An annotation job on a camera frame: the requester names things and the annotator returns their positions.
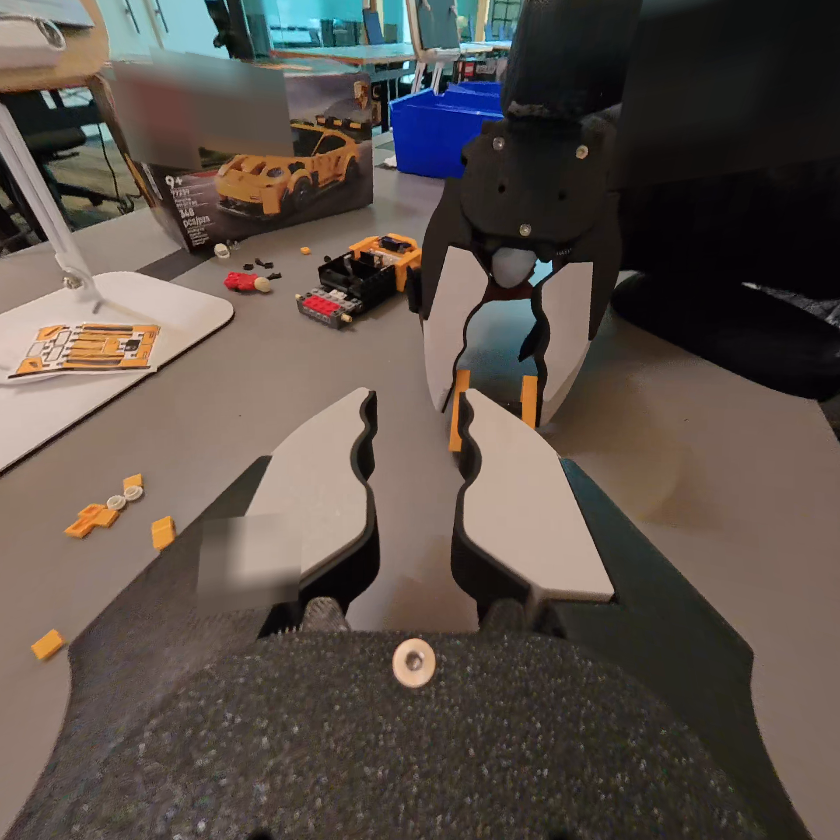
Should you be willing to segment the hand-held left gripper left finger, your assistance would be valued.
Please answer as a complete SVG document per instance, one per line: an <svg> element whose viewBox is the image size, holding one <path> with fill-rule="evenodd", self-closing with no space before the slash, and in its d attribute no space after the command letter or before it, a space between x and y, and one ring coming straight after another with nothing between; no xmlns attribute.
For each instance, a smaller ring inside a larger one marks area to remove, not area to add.
<svg viewBox="0 0 840 840"><path fill-rule="evenodd" d="M360 387L291 433L271 454L246 511L246 581L269 621L300 621L327 597L345 615L381 568L370 478L376 392Z"/></svg>

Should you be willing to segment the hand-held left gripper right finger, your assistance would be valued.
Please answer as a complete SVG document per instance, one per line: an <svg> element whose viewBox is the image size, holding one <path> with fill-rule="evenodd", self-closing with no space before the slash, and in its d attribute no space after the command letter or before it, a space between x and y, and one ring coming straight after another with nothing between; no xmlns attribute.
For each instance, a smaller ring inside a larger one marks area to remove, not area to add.
<svg viewBox="0 0 840 840"><path fill-rule="evenodd" d="M615 585L558 453L475 388L460 398L458 430L451 573L478 622L506 602L526 623L554 602L613 605Z"/></svg>

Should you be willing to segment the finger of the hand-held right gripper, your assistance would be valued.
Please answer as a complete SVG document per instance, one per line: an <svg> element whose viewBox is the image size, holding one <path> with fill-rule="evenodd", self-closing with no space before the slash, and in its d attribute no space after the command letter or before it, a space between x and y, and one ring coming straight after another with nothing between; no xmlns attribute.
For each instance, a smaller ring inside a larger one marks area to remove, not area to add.
<svg viewBox="0 0 840 840"><path fill-rule="evenodd" d="M572 262L532 290L535 323L518 359L533 358L537 365L537 428L546 426L556 414L591 347L592 282L592 262Z"/></svg>
<svg viewBox="0 0 840 840"><path fill-rule="evenodd" d="M472 252L447 249L433 305L423 323L427 389L439 413L446 412L456 365L466 347L467 324L480 308L489 284L490 276Z"/></svg>

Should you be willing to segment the orange black lego subassembly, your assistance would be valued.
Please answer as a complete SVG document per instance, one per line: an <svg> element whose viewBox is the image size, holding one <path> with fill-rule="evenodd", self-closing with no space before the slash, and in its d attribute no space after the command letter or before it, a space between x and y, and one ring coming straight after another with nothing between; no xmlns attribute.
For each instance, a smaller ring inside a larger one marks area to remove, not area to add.
<svg viewBox="0 0 840 840"><path fill-rule="evenodd" d="M462 447L459 433L459 407L461 396L469 389L470 371L459 370L455 373L454 388L451 393L451 419L449 426L448 451L458 454ZM538 425L539 378L526 374L521 378L519 399L516 401L497 401L499 407L520 419L531 429Z"/></svg>

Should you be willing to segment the lego car chassis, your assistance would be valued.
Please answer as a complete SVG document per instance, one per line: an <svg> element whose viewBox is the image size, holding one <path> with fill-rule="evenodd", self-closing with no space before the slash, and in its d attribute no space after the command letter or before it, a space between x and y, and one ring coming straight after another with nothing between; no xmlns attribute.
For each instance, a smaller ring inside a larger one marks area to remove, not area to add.
<svg viewBox="0 0 840 840"><path fill-rule="evenodd" d="M374 235L318 268L318 285L296 295L302 316L341 330L359 316L402 294L419 280L422 248L399 234Z"/></svg>

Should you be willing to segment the lego set box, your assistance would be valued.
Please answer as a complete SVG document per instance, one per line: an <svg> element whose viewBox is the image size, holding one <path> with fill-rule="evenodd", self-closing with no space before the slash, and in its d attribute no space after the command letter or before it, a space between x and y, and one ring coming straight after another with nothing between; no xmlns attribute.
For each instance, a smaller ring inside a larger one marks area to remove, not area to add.
<svg viewBox="0 0 840 840"><path fill-rule="evenodd" d="M102 78L102 112L136 185L189 251L373 201L368 73L156 49Z"/></svg>

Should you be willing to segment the scattered small lego pieces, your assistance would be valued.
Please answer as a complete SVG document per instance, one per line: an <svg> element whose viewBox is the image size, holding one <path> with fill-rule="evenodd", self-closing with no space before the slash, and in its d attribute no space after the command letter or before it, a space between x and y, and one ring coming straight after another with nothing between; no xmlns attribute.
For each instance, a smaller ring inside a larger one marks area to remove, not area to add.
<svg viewBox="0 0 840 840"><path fill-rule="evenodd" d="M81 509L71 525L64 529L65 535L82 540L98 529L110 529L123 511L143 498L144 494L144 477L141 473L123 478L120 493L110 496L105 502L94 502ZM153 521L150 533L155 551L167 549L177 537L174 519L166 516ZM57 654L65 643L65 638L56 629L51 629L31 648L36 659L43 662Z"/></svg>

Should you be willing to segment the blue plastic bin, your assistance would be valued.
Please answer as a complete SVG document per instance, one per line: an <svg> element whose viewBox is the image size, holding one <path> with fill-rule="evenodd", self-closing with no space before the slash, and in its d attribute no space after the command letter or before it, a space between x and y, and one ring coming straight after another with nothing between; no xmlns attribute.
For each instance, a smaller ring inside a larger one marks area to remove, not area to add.
<svg viewBox="0 0 840 840"><path fill-rule="evenodd" d="M443 93L425 89L390 104L396 168L434 179L460 178L461 153L485 122L497 122L501 83L465 81Z"/></svg>

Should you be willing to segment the black fleece jacket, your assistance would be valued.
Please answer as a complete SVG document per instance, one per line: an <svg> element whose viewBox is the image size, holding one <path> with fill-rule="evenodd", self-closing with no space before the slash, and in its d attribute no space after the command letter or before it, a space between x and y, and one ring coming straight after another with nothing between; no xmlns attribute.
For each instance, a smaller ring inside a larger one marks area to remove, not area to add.
<svg viewBox="0 0 840 840"><path fill-rule="evenodd" d="M762 290L636 274L614 290L612 308L633 326L775 392L820 403L838 396L838 328Z"/></svg>

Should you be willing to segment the grey office desk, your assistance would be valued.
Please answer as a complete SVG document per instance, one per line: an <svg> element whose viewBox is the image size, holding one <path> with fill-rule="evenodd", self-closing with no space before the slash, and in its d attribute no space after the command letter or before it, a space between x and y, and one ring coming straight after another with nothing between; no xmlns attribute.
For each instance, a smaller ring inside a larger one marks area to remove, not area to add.
<svg viewBox="0 0 840 840"><path fill-rule="evenodd" d="M279 60L330 60L352 67L402 66L415 61L413 49L404 43L273 49L272 58Z"/></svg>

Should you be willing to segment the sticker sheet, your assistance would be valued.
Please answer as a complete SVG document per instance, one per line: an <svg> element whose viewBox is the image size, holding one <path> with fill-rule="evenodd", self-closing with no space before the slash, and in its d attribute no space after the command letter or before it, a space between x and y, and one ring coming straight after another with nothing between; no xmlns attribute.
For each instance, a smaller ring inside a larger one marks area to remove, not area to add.
<svg viewBox="0 0 840 840"><path fill-rule="evenodd" d="M154 368L157 324L83 322L42 327L2 370L6 382L59 375L134 373Z"/></svg>

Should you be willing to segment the black desk chair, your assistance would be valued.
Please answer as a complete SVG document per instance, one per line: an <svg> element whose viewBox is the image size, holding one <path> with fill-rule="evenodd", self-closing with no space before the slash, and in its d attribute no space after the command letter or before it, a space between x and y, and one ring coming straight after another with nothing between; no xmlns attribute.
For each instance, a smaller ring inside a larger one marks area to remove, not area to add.
<svg viewBox="0 0 840 840"><path fill-rule="evenodd" d="M216 27L213 46L226 49L229 58L253 61L256 57L246 22L243 1L205 1L206 10Z"/></svg>

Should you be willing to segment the black swivel chair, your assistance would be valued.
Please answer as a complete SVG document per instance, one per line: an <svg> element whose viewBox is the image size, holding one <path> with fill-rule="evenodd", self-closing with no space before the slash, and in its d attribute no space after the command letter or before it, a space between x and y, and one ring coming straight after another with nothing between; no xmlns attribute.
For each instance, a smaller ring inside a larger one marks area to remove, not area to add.
<svg viewBox="0 0 840 840"><path fill-rule="evenodd" d="M134 210L133 199L121 194L119 190L116 172L104 148L101 114L88 87L4 92L1 100L21 133L36 163L38 173L71 230L78 229L78 225L68 212L65 204L67 197L82 199L93 208L111 203L116 207L119 215L125 215ZM90 126L98 130L100 150L103 152L103 158L106 159L107 168L111 174L112 190L110 192L62 182L50 167L55 163L78 157L81 148L88 140L85 128Z"/></svg>

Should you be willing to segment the white plastic device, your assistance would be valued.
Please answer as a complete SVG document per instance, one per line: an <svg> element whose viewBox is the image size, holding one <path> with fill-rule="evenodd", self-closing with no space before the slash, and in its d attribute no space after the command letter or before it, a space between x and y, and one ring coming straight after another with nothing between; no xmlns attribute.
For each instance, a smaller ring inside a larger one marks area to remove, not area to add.
<svg viewBox="0 0 840 840"><path fill-rule="evenodd" d="M38 17L1 16L1 69L54 67L67 48L58 27Z"/></svg>

